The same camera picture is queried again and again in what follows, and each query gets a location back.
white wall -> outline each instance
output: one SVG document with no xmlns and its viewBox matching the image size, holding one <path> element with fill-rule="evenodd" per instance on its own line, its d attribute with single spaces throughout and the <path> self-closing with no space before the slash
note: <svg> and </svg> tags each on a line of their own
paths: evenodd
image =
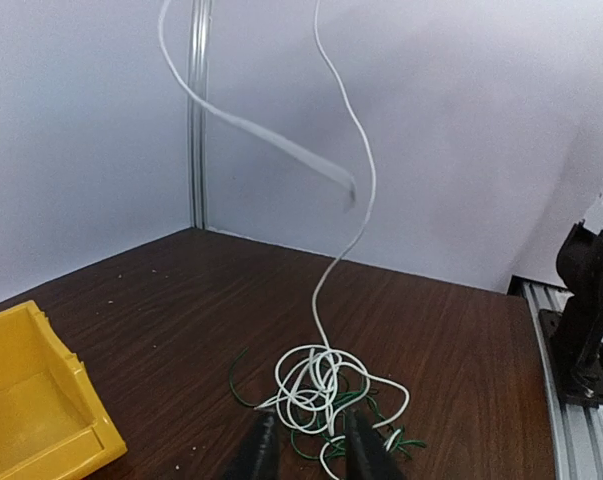
<svg viewBox="0 0 603 480">
<path fill-rule="evenodd" d="M 189 226 L 186 102 L 158 9 L 0 1 L 0 300 Z M 190 10 L 167 23 L 183 66 Z"/>
<path fill-rule="evenodd" d="M 364 263 L 504 290 L 554 259 L 603 178 L 603 0 L 325 0 L 324 44 L 378 160 Z M 214 2 L 209 97 L 351 169 L 365 156 L 314 47 L 314 1 Z M 327 254 L 364 203 L 208 122 L 213 228 Z"/>
</svg>

black bracket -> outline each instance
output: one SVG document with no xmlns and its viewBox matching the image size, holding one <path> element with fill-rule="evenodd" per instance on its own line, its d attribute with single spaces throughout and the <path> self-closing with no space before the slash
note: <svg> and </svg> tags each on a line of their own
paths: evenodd
<svg viewBox="0 0 603 480">
<path fill-rule="evenodd" d="M 574 296 L 563 313 L 542 310 L 539 321 L 559 398 L 584 407 L 603 405 L 603 230 L 572 227 L 557 256 L 557 272 Z"/>
</svg>

wooden table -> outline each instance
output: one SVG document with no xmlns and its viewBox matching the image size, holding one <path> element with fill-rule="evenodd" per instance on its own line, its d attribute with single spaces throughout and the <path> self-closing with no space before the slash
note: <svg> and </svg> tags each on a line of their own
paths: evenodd
<svg viewBox="0 0 603 480">
<path fill-rule="evenodd" d="M 187 230 L 49 282 L 34 299 L 90 378 L 129 452 L 94 479 L 217 478 L 290 347 L 318 342 L 310 296 L 325 257 Z M 409 478 L 554 478 L 543 373 L 523 299 L 349 262 L 320 297 L 327 334 L 406 385 L 425 440 Z M 401 396 L 378 395 L 386 412 Z M 283 436 L 281 477 L 327 478 Z"/>
</svg>

yellow storage bin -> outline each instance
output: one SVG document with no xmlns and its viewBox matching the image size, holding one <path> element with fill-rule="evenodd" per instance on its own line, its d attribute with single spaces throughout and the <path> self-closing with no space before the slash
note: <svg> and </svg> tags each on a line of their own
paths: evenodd
<svg viewBox="0 0 603 480">
<path fill-rule="evenodd" d="M 0 480 L 81 479 L 126 446 L 32 301 L 0 313 Z"/>
</svg>

white cable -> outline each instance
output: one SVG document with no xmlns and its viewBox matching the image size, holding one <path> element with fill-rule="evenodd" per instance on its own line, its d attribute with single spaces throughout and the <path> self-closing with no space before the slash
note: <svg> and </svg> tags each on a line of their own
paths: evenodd
<svg viewBox="0 0 603 480">
<path fill-rule="evenodd" d="M 172 62 L 172 59 L 170 58 L 170 54 L 168 53 L 168 50 L 165 46 L 165 39 L 164 39 L 164 35 L 163 35 L 163 24 L 165 23 L 165 16 L 168 11 L 168 8 L 170 7 L 170 3 L 172 3 L 172 0 L 165 0 L 161 7 L 161 11 L 159 12 L 159 20 L 158 20 L 158 24 L 157 24 L 158 33 L 159 33 L 159 45 L 161 46 L 161 52 L 163 53 L 163 58 L 165 58 L 165 61 L 168 63 L 168 67 L 170 68 L 172 75 L 176 79 L 177 83 L 181 86 L 181 88 L 183 88 L 187 92 L 187 94 L 190 96 L 190 98 L 192 98 L 192 100 L 194 100 L 201 107 L 206 109 L 212 115 L 222 119 L 226 123 L 238 128 L 240 130 L 244 130 L 244 131 L 254 135 L 257 138 L 260 138 L 261 140 L 268 142 L 269 144 L 284 151 L 285 153 L 290 155 L 292 158 L 298 160 L 299 162 L 303 163 L 304 165 L 311 168 L 312 170 L 314 170 L 314 171 L 318 172 L 319 174 L 323 175 L 324 177 L 332 180 L 333 182 L 337 183 L 338 185 L 341 185 L 343 188 L 345 188 L 348 191 L 349 196 L 350 196 L 350 201 L 352 203 L 354 203 L 355 195 L 356 195 L 356 186 L 354 183 L 354 177 L 352 176 L 352 174 L 350 172 L 348 172 L 344 168 L 336 165 L 335 163 L 333 163 L 329 160 L 326 160 L 325 158 L 320 157 L 319 155 L 317 155 L 315 153 L 310 152 L 309 150 L 303 148 L 302 146 L 297 145 L 296 143 L 285 138 L 283 135 L 279 135 L 278 133 L 268 130 L 267 128 L 264 128 L 261 125 L 257 125 L 254 122 L 251 122 L 251 121 L 246 120 L 241 117 L 237 117 L 235 115 L 231 115 L 227 112 L 224 112 L 224 111 L 218 109 L 217 107 L 215 107 L 211 103 L 206 102 L 204 99 L 199 97 L 196 93 L 194 93 L 194 91 L 188 86 L 188 84 L 185 83 L 185 81 L 183 81 L 183 78 L 181 78 L 181 75 L 179 75 L 179 72 L 178 72 L 177 68 L 174 66 L 174 63 Z"/>
<path fill-rule="evenodd" d="M 230 115 L 226 112 L 223 112 L 216 108 L 214 105 L 206 102 L 199 96 L 197 96 L 190 87 L 183 81 L 181 76 L 179 75 L 174 63 L 172 62 L 170 55 L 165 46 L 164 35 L 163 35 L 163 24 L 165 21 L 166 12 L 170 6 L 172 0 L 165 0 L 163 6 L 161 7 L 161 11 L 159 14 L 158 21 L 158 33 L 159 33 L 159 42 L 161 46 L 161 51 L 163 52 L 163 56 L 168 63 L 170 71 L 172 75 L 177 80 L 179 85 L 188 93 L 188 95 L 201 107 L 205 108 L 211 114 L 221 118 L 226 121 L 230 125 L 233 125 L 239 129 L 242 129 L 252 135 L 278 147 L 284 152 L 288 153 L 290 156 L 295 158 L 296 160 L 304 163 L 311 169 L 319 172 L 330 180 L 336 182 L 337 184 L 346 188 L 351 195 L 351 198 L 354 199 L 354 179 L 349 172 L 344 170 L 343 168 L 335 165 L 334 163 L 315 155 L 314 153 L 304 149 L 303 147 L 289 141 L 285 137 L 271 132 L 260 125 L 257 125 L 248 120 L 236 117 L 234 115 Z M 263 402 L 261 405 L 256 407 L 257 409 L 274 407 L 277 411 L 277 414 L 281 420 L 281 422 L 286 425 L 288 428 L 297 430 L 306 434 L 319 434 L 323 433 L 327 430 L 330 437 L 332 437 L 332 441 L 342 440 L 344 437 L 342 435 L 335 437 L 335 429 L 334 424 L 337 416 L 346 408 L 355 404 L 359 400 L 363 399 L 368 391 L 370 390 L 370 381 L 374 380 L 376 382 L 384 383 L 387 385 L 391 385 L 398 390 L 400 390 L 404 394 L 404 401 L 401 404 L 401 407 L 397 410 L 397 412 L 389 417 L 387 420 L 382 422 L 375 423 L 372 428 L 380 428 L 385 425 L 388 425 L 395 421 L 399 416 L 403 414 L 405 409 L 408 406 L 410 401 L 410 393 L 408 389 L 399 383 L 393 382 L 386 378 L 377 377 L 368 372 L 365 365 L 356 358 L 354 355 L 345 352 L 343 350 L 337 350 L 330 346 L 328 338 L 325 334 L 325 330 L 323 329 L 323 325 L 321 324 L 321 319 L 319 317 L 319 311 L 317 307 L 317 299 L 321 289 L 334 269 L 334 267 L 347 255 L 352 248 L 358 243 L 359 239 L 363 236 L 365 229 L 370 221 L 370 215 L 372 214 L 372 209 L 374 207 L 374 202 L 376 199 L 376 190 L 377 190 L 377 175 L 376 175 L 376 167 L 374 163 L 374 157 L 372 155 L 372 149 L 370 148 L 370 143 L 368 141 L 368 137 L 365 133 L 361 122 L 357 118 L 354 110 L 352 109 L 352 105 L 350 104 L 350 100 L 348 98 L 348 94 L 346 92 L 343 81 L 341 80 L 341 76 L 339 75 L 337 69 L 334 64 L 328 57 L 323 45 L 321 44 L 321 39 L 319 36 L 319 27 L 318 27 L 318 18 L 319 18 L 319 7 L 320 0 L 317 0 L 315 11 L 314 11 L 314 40 L 323 58 L 324 62 L 330 69 L 332 76 L 337 82 L 339 87 L 339 91 L 341 96 L 343 97 L 343 102 L 345 107 L 350 115 L 350 118 L 354 122 L 357 130 L 359 131 L 359 135 L 361 136 L 361 140 L 363 141 L 363 145 L 365 147 L 365 152 L 367 155 L 368 163 L 370 166 L 370 199 L 368 201 L 367 209 L 365 212 L 365 216 L 363 222 L 359 230 L 357 231 L 354 238 L 348 243 L 348 245 L 343 249 L 341 254 L 339 254 L 328 266 L 325 270 L 319 282 L 317 283 L 316 288 L 312 294 L 312 315 L 314 317 L 314 321 L 316 323 L 317 329 L 319 330 L 319 334 L 321 336 L 321 340 L 323 341 L 323 345 L 302 345 L 296 348 L 293 348 L 286 352 L 277 362 L 274 376 L 278 386 L 277 394 L 271 397 L 270 399 Z M 285 376 L 281 375 L 282 364 L 291 356 L 296 354 L 304 354 L 306 355 L 302 360 L 298 361 L 286 374 Z M 326 372 L 321 371 L 321 366 L 325 365 L 327 362 L 329 368 Z M 338 373 L 341 368 L 350 368 L 361 375 L 363 388 L 361 393 L 353 398 L 350 402 L 340 406 L 339 408 L 334 408 L 333 402 L 338 394 Z M 304 380 L 308 379 L 310 381 L 311 387 L 303 386 Z M 297 407 L 300 410 L 306 411 L 310 413 L 310 420 L 305 424 L 300 424 L 297 418 L 294 417 L 292 413 L 292 408 Z M 317 415 L 321 415 L 324 424 L 322 427 L 315 427 L 311 429 L 310 427 L 314 425 Z M 397 436 L 401 433 L 400 430 L 396 430 L 390 438 L 388 438 L 385 442 L 385 448 L 390 450 Z M 326 473 L 333 479 L 339 480 L 328 467 L 325 454 L 328 447 L 331 445 L 330 442 L 326 442 L 321 449 L 321 453 L 319 455 L 321 465 L 325 469 Z"/>
<path fill-rule="evenodd" d="M 376 167 L 367 134 L 365 133 L 361 122 L 359 121 L 358 117 L 354 113 L 354 110 L 352 109 L 348 93 L 345 89 L 343 81 L 341 80 L 339 72 L 328 57 L 325 49 L 323 48 L 323 44 L 321 43 L 318 26 L 320 4 L 321 0 L 317 0 L 314 9 L 314 40 L 319 50 L 319 53 L 321 54 L 321 58 L 323 58 L 324 62 L 330 69 L 332 76 L 337 82 L 339 91 L 341 93 L 341 96 L 343 97 L 343 102 L 348 111 L 348 114 L 350 115 L 350 118 L 357 127 L 359 135 L 361 136 L 361 140 L 363 141 L 366 156 L 370 166 L 370 199 L 368 201 L 368 206 L 365 212 L 365 216 L 363 218 L 363 222 L 361 223 L 361 226 L 357 231 L 356 235 L 354 236 L 352 241 L 350 241 L 350 243 L 348 243 L 348 245 L 343 249 L 341 254 L 338 255 L 330 263 L 328 268 L 325 270 L 325 272 L 319 279 L 319 282 L 317 283 L 317 286 L 312 294 L 312 314 L 314 316 L 314 321 L 316 323 L 317 329 L 319 330 L 319 334 L 321 335 L 323 345 L 302 345 L 300 347 L 293 348 L 286 352 L 279 359 L 274 369 L 274 377 L 278 386 L 278 391 L 276 395 L 259 405 L 257 409 L 275 407 L 279 419 L 288 428 L 309 435 L 320 434 L 327 430 L 330 437 L 332 437 L 332 441 L 334 442 L 344 438 L 343 435 L 335 437 L 334 424 L 337 419 L 337 416 L 340 412 L 352 406 L 367 395 L 370 389 L 371 380 L 391 385 L 401 390 L 405 397 L 401 407 L 397 410 L 394 415 L 392 415 L 387 420 L 375 423 L 372 426 L 373 428 L 380 428 L 384 425 L 388 425 L 394 420 L 396 420 L 399 416 L 401 416 L 407 408 L 408 402 L 410 401 L 410 393 L 408 392 L 407 388 L 405 388 L 403 385 L 400 385 L 399 383 L 370 374 L 367 371 L 366 367 L 363 365 L 363 363 L 354 355 L 342 350 L 332 348 L 330 346 L 330 342 L 328 341 L 328 337 L 326 336 L 325 330 L 323 329 L 323 325 L 321 324 L 321 319 L 319 317 L 319 311 L 317 307 L 317 299 L 319 293 L 321 292 L 321 289 L 326 279 L 328 278 L 328 275 L 330 275 L 330 272 L 332 272 L 337 263 L 342 260 L 343 257 L 345 257 L 350 252 L 350 250 L 352 250 L 352 248 L 354 248 L 354 246 L 363 236 L 368 222 L 370 221 L 370 216 L 374 207 L 377 190 Z M 281 378 L 282 364 L 291 356 L 305 352 L 307 352 L 307 357 L 298 361 L 287 372 L 287 374 L 283 378 Z M 327 362 L 329 368 L 325 373 L 322 374 L 321 365 L 322 363 L 325 365 L 324 362 Z M 333 406 L 333 402 L 338 394 L 338 373 L 341 368 L 350 368 L 359 373 L 363 380 L 363 388 L 361 390 L 361 393 L 357 397 L 353 398 L 350 402 L 335 409 Z M 307 378 L 309 378 L 310 380 L 311 388 L 302 387 L 304 380 L 306 380 Z M 310 414 L 310 420 L 305 424 L 301 424 L 300 421 L 298 421 L 298 418 L 295 418 L 293 416 L 292 407 L 297 407 L 302 411 L 308 412 Z M 317 415 L 323 416 L 323 419 L 325 420 L 323 427 L 314 429 L 309 428 L 315 423 Z M 390 438 L 386 440 L 385 448 L 387 450 L 390 450 L 392 448 L 394 441 L 400 433 L 401 430 L 396 430 L 390 436 Z M 330 442 L 326 442 L 323 445 L 319 454 L 319 460 L 321 461 L 321 465 L 323 466 L 326 473 L 331 478 L 339 480 L 339 477 L 337 477 L 328 467 L 325 458 L 326 451 L 330 445 Z"/>
</svg>

